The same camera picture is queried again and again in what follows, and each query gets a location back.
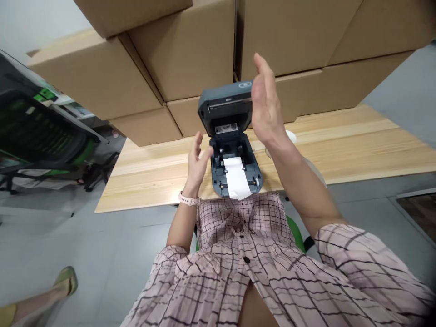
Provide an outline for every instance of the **pink plaid dress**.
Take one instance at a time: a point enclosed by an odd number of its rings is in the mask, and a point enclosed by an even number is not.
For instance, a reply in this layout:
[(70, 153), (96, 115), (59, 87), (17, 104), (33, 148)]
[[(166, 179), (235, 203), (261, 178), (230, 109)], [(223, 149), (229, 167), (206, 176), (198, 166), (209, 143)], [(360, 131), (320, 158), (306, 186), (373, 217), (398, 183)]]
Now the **pink plaid dress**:
[(200, 251), (164, 248), (122, 326), (237, 326), (253, 283), (280, 326), (423, 322), (433, 294), (376, 236), (332, 224), (315, 237), (323, 263), (296, 246), (277, 193), (202, 202)]

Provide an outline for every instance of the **hand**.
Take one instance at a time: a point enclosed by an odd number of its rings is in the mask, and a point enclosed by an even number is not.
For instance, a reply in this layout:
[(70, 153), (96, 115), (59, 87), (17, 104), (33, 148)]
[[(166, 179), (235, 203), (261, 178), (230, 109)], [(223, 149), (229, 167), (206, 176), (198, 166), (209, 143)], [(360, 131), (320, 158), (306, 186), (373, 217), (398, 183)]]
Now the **hand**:
[(276, 79), (268, 63), (259, 54), (254, 55), (258, 69), (251, 88), (253, 101), (252, 124), (254, 133), (266, 147), (289, 140), (283, 124), (280, 100), (276, 92)]
[(213, 148), (209, 146), (203, 152), (203, 156), (201, 158), (198, 157), (200, 155), (200, 144), (202, 140), (203, 135), (198, 131), (197, 134), (195, 134), (191, 150), (188, 154), (188, 179), (182, 192), (182, 195), (187, 198), (198, 198), (198, 190), (203, 182), (209, 158), (213, 153)]

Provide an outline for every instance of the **printer label sticker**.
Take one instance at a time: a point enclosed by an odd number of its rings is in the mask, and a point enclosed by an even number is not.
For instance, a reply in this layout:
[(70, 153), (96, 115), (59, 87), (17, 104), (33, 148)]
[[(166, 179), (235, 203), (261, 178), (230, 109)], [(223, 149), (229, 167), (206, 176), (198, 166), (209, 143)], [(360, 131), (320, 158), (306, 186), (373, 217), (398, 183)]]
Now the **printer label sticker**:
[(238, 124), (228, 124), (228, 125), (221, 125), (221, 126), (215, 127), (216, 134), (234, 132), (237, 130), (238, 130)]

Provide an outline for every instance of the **woman's right hand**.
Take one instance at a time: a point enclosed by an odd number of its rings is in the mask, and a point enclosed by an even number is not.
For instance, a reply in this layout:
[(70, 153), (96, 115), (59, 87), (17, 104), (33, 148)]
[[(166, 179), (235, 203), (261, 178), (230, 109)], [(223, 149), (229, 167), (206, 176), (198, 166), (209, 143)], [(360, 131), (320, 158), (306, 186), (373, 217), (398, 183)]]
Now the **woman's right hand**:
[(286, 143), (289, 137), (283, 124), (274, 72), (259, 54), (254, 55), (254, 63), (259, 73), (251, 88), (254, 133), (267, 148)]

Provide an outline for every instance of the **green sandal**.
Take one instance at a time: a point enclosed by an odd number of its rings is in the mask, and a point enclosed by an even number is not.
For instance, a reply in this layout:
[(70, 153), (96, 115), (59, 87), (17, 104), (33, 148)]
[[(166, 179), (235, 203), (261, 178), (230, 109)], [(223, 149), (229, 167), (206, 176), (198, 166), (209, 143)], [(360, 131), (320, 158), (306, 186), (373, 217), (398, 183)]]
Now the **green sandal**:
[(69, 279), (70, 289), (69, 289), (69, 293), (67, 296), (70, 296), (70, 295), (74, 294), (74, 292), (77, 290), (77, 287), (78, 287), (77, 276), (76, 276), (76, 272), (74, 271), (73, 267), (68, 266), (68, 267), (65, 267), (64, 269), (62, 269), (53, 286), (59, 284), (60, 282), (63, 282), (66, 279)]

